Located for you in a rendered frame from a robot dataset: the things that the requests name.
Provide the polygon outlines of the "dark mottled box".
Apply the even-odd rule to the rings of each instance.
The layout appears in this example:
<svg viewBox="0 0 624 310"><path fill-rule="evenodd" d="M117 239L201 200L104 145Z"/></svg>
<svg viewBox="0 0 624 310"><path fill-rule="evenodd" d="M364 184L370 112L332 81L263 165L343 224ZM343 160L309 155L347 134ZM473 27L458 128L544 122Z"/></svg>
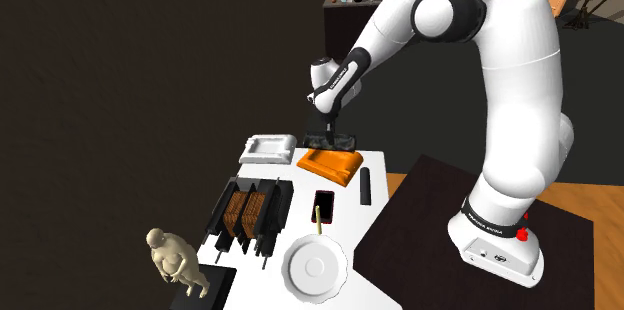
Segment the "dark mottled box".
<svg viewBox="0 0 624 310"><path fill-rule="evenodd" d="M353 135L332 132L307 132L303 146L310 149L353 152L356 150L357 139Z"/></svg>

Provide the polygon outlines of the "orange tray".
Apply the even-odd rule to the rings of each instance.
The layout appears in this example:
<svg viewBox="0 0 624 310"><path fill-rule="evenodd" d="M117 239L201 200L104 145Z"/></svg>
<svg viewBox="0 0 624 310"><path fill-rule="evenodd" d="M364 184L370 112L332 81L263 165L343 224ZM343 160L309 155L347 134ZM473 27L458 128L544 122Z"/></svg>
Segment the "orange tray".
<svg viewBox="0 0 624 310"><path fill-rule="evenodd" d="M297 166L346 187L363 161L359 152L309 149Z"/></svg>

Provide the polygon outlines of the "white square tray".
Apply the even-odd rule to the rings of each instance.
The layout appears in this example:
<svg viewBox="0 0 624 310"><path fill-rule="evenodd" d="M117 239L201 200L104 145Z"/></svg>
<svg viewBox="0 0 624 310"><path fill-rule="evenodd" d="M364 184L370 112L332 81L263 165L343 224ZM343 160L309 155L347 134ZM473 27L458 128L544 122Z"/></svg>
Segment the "white square tray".
<svg viewBox="0 0 624 310"><path fill-rule="evenodd" d="M297 139L291 134L257 134L249 137L240 164L285 164L292 161Z"/></svg>

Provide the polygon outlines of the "black remote control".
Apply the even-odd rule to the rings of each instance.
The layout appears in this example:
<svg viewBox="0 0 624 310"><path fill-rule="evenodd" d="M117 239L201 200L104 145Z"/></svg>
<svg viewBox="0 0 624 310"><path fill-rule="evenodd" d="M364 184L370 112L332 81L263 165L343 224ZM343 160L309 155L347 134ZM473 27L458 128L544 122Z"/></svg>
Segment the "black remote control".
<svg viewBox="0 0 624 310"><path fill-rule="evenodd" d="M360 169L360 204L363 206L370 206L372 204L371 178L368 167L362 167Z"/></svg>

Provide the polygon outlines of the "dark cabinet with small things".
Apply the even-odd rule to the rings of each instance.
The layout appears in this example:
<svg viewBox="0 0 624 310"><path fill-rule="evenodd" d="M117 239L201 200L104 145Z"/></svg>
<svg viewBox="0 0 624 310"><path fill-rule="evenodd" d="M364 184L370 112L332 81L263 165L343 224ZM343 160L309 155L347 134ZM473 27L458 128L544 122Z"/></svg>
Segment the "dark cabinet with small things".
<svg viewBox="0 0 624 310"><path fill-rule="evenodd" d="M381 0L325 0L325 53L335 60L344 59Z"/></svg>

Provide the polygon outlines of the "black toaster with brown slices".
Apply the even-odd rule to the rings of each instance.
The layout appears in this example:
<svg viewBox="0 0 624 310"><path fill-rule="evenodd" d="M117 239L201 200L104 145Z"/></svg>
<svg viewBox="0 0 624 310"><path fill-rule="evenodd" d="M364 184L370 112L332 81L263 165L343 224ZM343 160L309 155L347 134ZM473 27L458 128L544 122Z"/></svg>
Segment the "black toaster with brown slices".
<svg viewBox="0 0 624 310"><path fill-rule="evenodd" d="M210 236L217 237L215 262L222 253L230 251L234 242L244 254L255 242L253 252L263 258L262 269L265 269L278 235L285 228L293 194L293 183L281 178L231 177L205 228L203 242Z"/></svg>

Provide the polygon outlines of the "white plate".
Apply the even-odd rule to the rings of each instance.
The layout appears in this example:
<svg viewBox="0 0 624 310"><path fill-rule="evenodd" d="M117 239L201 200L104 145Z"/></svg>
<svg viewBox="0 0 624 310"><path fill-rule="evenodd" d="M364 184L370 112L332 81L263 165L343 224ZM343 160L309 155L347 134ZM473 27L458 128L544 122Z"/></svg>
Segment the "white plate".
<svg viewBox="0 0 624 310"><path fill-rule="evenodd" d="M281 273L295 298L318 305L339 294L348 279L348 260L335 240L310 234L294 241L285 252Z"/></svg>

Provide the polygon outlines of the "dark robot stand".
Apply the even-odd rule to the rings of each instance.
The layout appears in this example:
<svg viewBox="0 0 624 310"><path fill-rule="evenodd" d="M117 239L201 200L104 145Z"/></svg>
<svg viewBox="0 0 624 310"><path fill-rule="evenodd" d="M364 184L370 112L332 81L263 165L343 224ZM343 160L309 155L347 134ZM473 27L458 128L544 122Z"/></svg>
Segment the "dark robot stand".
<svg viewBox="0 0 624 310"><path fill-rule="evenodd" d="M354 269L403 310L594 310L591 221L535 201L528 226L545 256L525 288L465 263L447 224L475 175L422 155L354 251Z"/></svg>

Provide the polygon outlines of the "black flat plinth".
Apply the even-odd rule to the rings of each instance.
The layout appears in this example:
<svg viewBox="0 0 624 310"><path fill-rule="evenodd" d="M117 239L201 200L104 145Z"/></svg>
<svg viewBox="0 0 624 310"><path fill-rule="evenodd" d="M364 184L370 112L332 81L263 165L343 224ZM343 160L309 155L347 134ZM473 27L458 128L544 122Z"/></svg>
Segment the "black flat plinth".
<svg viewBox="0 0 624 310"><path fill-rule="evenodd" d="M231 267L199 265L200 271L210 283L208 293L200 298L202 288L195 285L190 296L188 287L180 285L169 310L223 310L237 270Z"/></svg>

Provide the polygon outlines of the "beige human figure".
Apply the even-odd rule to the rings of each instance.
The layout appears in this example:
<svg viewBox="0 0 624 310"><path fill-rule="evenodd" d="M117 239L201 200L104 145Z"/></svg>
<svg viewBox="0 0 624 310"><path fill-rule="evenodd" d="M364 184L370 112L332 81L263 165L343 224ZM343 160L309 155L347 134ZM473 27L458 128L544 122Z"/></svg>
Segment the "beige human figure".
<svg viewBox="0 0 624 310"><path fill-rule="evenodd" d="M180 282L187 286L186 295L191 296L195 285L201 287L199 298L204 298L210 282L200 271L195 249L180 236L151 229L146 235L151 259L165 282Z"/></svg>

